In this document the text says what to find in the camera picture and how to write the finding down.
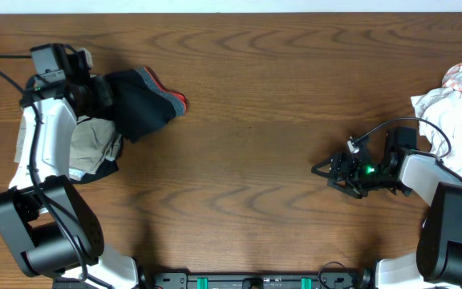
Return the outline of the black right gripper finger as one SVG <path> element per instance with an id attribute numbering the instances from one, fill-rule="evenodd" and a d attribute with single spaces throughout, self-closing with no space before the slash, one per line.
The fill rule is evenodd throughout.
<path id="1" fill-rule="evenodd" d="M 328 157 L 311 168 L 311 172 L 319 177 L 333 179 L 333 157 Z"/>
<path id="2" fill-rule="evenodd" d="M 357 181 L 336 181 L 328 180 L 327 185 L 333 189 L 338 190 L 341 193 L 353 197 L 355 199 L 362 199 L 368 196 L 368 191 L 365 190 L 362 185 Z"/>

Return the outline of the black leggings with red waistband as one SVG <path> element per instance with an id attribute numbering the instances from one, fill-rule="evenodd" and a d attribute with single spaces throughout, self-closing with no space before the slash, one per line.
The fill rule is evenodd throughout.
<path id="1" fill-rule="evenodd" d="M 105 79 L 115 97 L 115 127 L 132 143 L 187 111 L 186 97 L 167 90 L 146 67 L 113 72 Z"/>

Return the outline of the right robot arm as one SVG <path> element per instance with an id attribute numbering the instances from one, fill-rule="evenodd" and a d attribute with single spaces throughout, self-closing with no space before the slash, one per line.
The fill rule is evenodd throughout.
<path id="1" fill-rule="evenodd" d="M 462 177 L 431 154 L 406 149 L 387 166 L 337 153 L 311 171 L 356 199 L 386 188 L 417 193 L 428 204 L 416 251 L 378 261 L 375 288 L 462 288 Z"/>

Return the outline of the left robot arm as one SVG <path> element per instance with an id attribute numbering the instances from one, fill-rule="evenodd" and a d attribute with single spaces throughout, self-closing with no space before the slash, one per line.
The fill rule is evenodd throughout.
<path id="1" fill-rule="evenodd" d="M 36 75 L 22 93 L 22 155 L 0 193 L 0 235 L 21 272 L 56 288 L 137 288 L 136 261 L 105 244 L 94 212 L 72 185 L 74 87 Z"/>

